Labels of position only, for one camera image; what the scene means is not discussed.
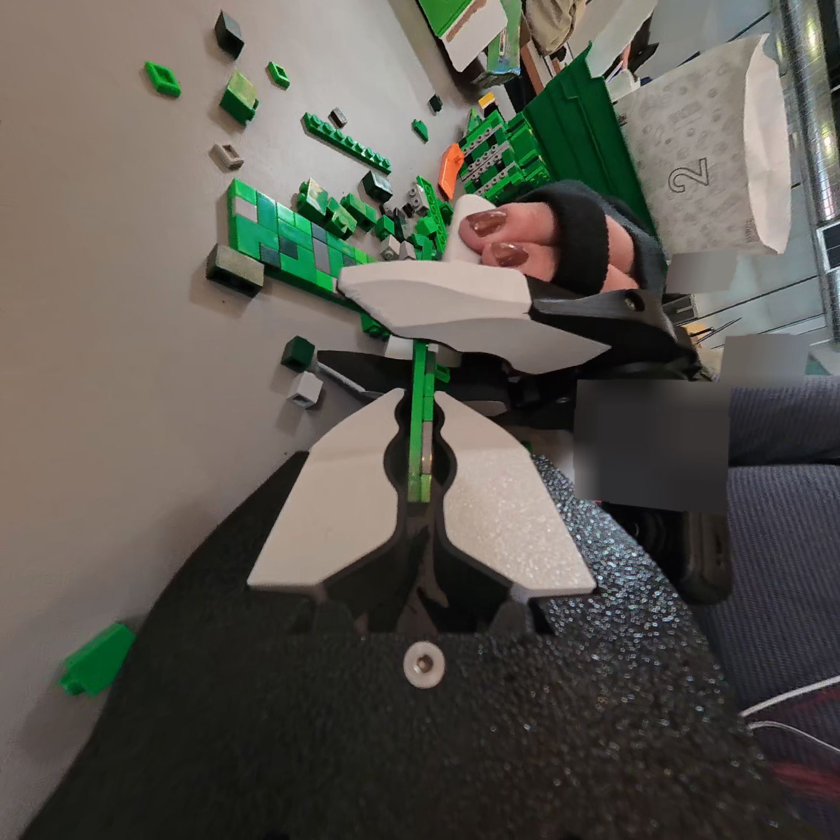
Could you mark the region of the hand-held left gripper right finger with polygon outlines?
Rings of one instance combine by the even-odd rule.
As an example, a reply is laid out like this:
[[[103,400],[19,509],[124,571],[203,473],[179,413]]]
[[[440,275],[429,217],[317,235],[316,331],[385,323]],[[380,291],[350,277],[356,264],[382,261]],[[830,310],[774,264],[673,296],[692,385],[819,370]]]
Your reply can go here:
[[[589,595],[596,582],[530,453],[507,430],[435,394],[434,578],[445,621],[488,627],[507,602]]]

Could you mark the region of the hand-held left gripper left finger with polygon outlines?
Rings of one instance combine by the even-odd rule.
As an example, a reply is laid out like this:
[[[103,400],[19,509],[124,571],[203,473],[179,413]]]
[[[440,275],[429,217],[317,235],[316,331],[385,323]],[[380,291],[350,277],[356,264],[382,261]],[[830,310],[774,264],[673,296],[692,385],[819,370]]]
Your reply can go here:
[[[336,602],[366,616],[370,632],[396,630],[408,598],[405,399],[390,390],[311,447],[250,589]]]

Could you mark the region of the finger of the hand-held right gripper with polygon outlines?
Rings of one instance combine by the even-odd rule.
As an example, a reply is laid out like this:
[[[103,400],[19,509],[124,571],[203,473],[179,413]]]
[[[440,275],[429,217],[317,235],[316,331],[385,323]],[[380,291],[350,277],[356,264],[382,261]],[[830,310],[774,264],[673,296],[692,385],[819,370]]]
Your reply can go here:
[[[393,334],[491,354],[540,375],[584,364],[608,345],[531,319],[526,277],[464,261],[400,260],[341,270],[338,288]]]
[[[412,363],[381,355],[325,350],[315,355],[318,372],[357,392],[371,402],[397,388],[409,388]],[[502,360],[483,353],[466,353],[458,365],[448,367],[447,382],[437,389],[487,417],[498,417],[511,408],[509,379]]]

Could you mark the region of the large green brick plate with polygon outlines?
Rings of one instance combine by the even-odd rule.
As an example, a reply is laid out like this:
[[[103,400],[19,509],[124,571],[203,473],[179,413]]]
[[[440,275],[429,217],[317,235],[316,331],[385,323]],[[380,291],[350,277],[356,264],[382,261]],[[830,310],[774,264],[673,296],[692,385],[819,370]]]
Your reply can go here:
[[[438,385],[450,381],[450,370],[437,362],[431,346],[413,341],[411,414],[407,450],[407,502],[428,503],[434,452],[434,406]]]

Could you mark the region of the person's right hand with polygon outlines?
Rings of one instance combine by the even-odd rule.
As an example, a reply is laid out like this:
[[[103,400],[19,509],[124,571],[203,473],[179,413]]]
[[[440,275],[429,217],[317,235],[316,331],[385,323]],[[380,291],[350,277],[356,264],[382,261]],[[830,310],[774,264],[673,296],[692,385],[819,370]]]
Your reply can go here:
[[[513,268],[583,297],[665,294],[665,252],[623,201],[581,182],[541,186],[466,216],[458,234],[485,266]]]

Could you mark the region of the orange brick separator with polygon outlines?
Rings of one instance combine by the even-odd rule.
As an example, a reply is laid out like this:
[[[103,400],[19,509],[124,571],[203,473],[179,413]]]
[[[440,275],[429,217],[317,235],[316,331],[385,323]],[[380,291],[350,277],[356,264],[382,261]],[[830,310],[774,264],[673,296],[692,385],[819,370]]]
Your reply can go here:
[[[455,196],[457,180],[460,170],[464,166],[464,161],[465,153],[458,143],[450,144],[442,155],[437,177],[437,187],[447,201],[451,201]]]

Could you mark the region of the built green brick structure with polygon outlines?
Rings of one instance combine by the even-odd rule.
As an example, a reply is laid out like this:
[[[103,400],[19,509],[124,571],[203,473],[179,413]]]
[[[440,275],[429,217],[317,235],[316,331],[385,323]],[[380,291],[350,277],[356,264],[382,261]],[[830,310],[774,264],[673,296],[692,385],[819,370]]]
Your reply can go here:
[[[492,204],[512,202],[552,181],[523,112],[508,121],[498,110],[484,118],[471,113],[458,146],[465,156],[458,174],[465,192]]]

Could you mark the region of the dark green long brick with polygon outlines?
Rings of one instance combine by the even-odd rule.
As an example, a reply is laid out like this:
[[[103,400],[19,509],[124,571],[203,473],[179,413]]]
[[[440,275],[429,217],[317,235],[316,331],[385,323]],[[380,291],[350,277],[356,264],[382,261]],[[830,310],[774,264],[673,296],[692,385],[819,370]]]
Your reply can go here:
[[[265,267],[257,259],[225,244],[215,244],[206,258],[205,278],[248,298],[265,286]]]

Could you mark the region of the green mosaic tile panel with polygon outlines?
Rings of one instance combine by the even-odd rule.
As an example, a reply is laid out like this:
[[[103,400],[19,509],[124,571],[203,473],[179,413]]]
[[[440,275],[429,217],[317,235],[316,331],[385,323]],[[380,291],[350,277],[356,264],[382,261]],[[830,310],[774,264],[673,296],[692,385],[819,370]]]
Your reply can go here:
[[[339,289],[340,272],[368,265],[374,257],[238,178],[229,183],[226,197],[233,250],[261,263],[270,279],[362,311]]]

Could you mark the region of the long green brick plate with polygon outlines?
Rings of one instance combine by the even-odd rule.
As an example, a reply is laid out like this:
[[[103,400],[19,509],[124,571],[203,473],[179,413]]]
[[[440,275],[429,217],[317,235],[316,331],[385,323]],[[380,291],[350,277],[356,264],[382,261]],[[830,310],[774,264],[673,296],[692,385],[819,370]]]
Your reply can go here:
[[[388,158],[374,152],[370,147],[355,140],[341,129],[335,128],[329,122],[321,120],[316,114],[305,112],[302,121],[304,129],[311,136],[376,169],[378,172],[385,175],[392,173],[392,164]]]

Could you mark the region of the printed white paper bag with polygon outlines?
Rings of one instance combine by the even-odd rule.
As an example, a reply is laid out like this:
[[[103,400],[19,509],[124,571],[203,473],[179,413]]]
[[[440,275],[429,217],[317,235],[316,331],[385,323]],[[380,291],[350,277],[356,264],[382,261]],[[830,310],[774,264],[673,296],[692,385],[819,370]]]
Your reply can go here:
[[[786,250],[789,127],[767,38],[720,45],[616,103],[648,211],[670,255]]]

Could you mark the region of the person's blue trousers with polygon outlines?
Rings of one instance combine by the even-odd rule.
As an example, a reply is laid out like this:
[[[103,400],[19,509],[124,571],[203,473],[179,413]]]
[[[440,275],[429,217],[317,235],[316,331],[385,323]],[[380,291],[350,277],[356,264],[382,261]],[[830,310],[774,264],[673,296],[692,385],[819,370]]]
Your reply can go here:
[[[695,615],[791,809],[839,835],[839,381],[736,389],[732,592]]]

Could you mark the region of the bright green brick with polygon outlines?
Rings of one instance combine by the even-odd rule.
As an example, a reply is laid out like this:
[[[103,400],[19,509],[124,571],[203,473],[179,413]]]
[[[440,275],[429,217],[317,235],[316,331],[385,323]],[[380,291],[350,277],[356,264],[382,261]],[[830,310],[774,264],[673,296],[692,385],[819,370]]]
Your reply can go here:
[[[135,638],[122,623],[108,626],[64,660],[59,686],[71,697],[99,695],[115,680]]]

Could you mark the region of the green brick set box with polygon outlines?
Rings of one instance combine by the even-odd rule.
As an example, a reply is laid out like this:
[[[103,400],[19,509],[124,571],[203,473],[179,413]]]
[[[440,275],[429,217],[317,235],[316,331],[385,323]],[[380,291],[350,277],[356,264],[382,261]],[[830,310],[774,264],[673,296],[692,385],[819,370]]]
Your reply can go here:
[[[520,1],[420,1],[434,35],[458,73],[482,55],[492,77],[519,73]]]

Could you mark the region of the silver ventilation duct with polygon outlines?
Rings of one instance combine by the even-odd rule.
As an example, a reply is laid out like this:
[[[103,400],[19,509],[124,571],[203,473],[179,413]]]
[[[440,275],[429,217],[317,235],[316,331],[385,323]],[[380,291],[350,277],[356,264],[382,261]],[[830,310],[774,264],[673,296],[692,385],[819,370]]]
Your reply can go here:
[[[803,182],[815,226],[838,221],[839,159],[823,20],[817,1],[773,2],[779,57],[792,86]]]

